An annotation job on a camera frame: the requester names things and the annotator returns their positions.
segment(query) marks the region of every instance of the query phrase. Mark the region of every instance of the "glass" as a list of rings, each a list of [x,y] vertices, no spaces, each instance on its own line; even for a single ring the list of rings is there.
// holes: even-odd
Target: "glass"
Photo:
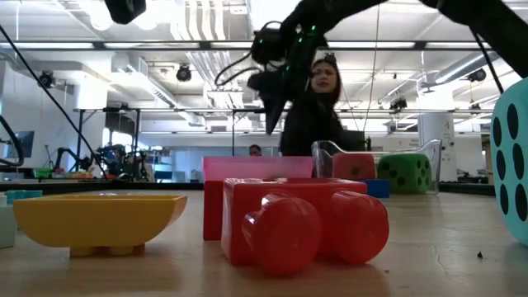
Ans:
[[[372,155],[372,157],[374,157],[376,168],[378,167],[378,163],[383,156],[404,153],[420,153],[425,155],[431,164],[431,183],[427,189],[427,194],[436,195],[439,192],[440,182],[441,143],[441,140],[433,139],[419,148],[405,148],[392,152],[347,152],[339,148],[332,141],[317,141],[312,145],[312,155],[315,162],[316,177],[333,178],[333,156],[336,153]]]

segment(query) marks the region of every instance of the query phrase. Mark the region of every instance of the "desk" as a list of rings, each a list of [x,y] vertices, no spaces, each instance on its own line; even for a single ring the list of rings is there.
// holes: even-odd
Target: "desk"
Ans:
[[[234,268],[219,243],[201,240],[203,192],[147,244],[142,257],[69,259],[19,234],[0,250],[0,295],[12,296],[508,296],[528,294],[528,249],[507,232],[492,197],[441,193],[385,204],[390,238],[370,265],[318,259],[293,279]],[[484,259],[478,259],[482,252]]]

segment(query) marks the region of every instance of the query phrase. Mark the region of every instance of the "ceiling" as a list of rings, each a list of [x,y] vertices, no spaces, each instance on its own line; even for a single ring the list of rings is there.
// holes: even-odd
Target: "ceiling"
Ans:
[[[145,40],[185,40],[183,34],[171,33],[171,28],[179,22],[179,28],[190,35],[190,39],[210,40],[221,38],[221,30],[226,40],[251,40],[252,30],[262,26],[267,21],[282,20],[293,9],[297,0],[224,0],[207,1],[183,0],[185,13],[177,10],[174,0],[152,0],[148,10],[152,11],[150,21],[158,24],[152,30],[140,29],[136,23],[127,26],[110,24],[103,31],[97,30],[92,24],[90,5],[98,0],[61,1],[61,0],[24,0],[0,2],[0,24],[14,40],[103,40],[103,41],[141,41]],[[528,20],[528,0],[505,1],[513,7],[516,13]],[[215,7],[221,3],[222,26],[218,28],[215,22],[219,12]],[[210,12],[210,25],[203,14]],[[193,34],[193,24],[197,31]],[[419,1],[392,0],[378,8],[348,17],[326,35],[328,40],[449,40],[468,41],[473,38],[469,29],[459,26],[436,11],[424,7]],[[47,61],[78,61],[108,78],[113,84],[110,93],[111,101],[124,101],[131,106],[165,107],[166,105],[154,98],[149,92],[140,90],[133,80],[126,76],[111,73],[108,60],[113,52],[70,51],[61,52],[26,52],[33,59]],[[240,58],[247,51],[222,52],[184,52],[184,51],[148,51],[135,50],[130,52],[133,57],[140,57],[148,65],[148,75],[170,93],[180,106],[192,108],[216,107],[255,107],[260,102],[253,92],[245,88],[248,75],[231,86],[241,92],[219,93],[207,91],[210,78],[207,71],[201,71],[199,64],[210,66],[209,74],[214,76],[227,62]],[[434,73],[447,68],[453,63],[472,54],[472,51],[335,51],[338,65],[344,82],[340,108],[349,106],[366,109],[369,106],[378,108],[377,101],[384,98],[402,83],[415,86],[412,78],[418,78],[422,72]],[[178,82],[176,71],[181,64],[190,64],[192,79],[189,82]],[[240,64],[236,69],[245,68],[248,63]],[[498,59],[494,62],[497,74],[504,87],[509,87],[520,78],[512,69]],[[474,82],[471,86],[467,81],[451,84],[454,89],[455,106],[467,108],[470,100],[492,98],[498,95],[498,89],[491,75],[484,82]],[[409,108],[415,106],[416,88],[405,92]],[[483,108],[493,108],[493,103]],[[210,119],[225,120],[224,113],[208,114]],[[254,120],[262,119],[252,116]],[[148,120],[182,120],[178,114],[150,114]]]

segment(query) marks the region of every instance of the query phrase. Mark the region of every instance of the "woman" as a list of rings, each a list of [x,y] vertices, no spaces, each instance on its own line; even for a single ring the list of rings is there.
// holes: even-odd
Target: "woman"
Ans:
[[[317,60],[304,97],[294,100],[280,137],[283,156],[311,156],[312,143],[331,140],[339,145],[343,128],[333,108],[342,82],[333,56]]]

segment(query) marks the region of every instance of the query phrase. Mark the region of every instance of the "transparent plastic bin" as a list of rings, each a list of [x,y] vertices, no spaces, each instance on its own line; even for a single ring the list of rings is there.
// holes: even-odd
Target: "transparent plastic bin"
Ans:
[[[381,157],[385,155],[420,153],[425,155],[431,164],[431,184],[428,187],[427,194],[436,195],[439,192],[438,186],[440,182],[441,144],[441,140],[433,139],[420,148],[406,148],[392,152],[347,152],[339,148],[332,141],[317,141],[312,145],[312,155],[313,160],[315,161],[316,177],[334,178],[333,155],[336,153],[370,154],[374,157],[376,167],[378,166]]]
[[[310,178],[311,157],[204,157],[204,179],[226,178]]]

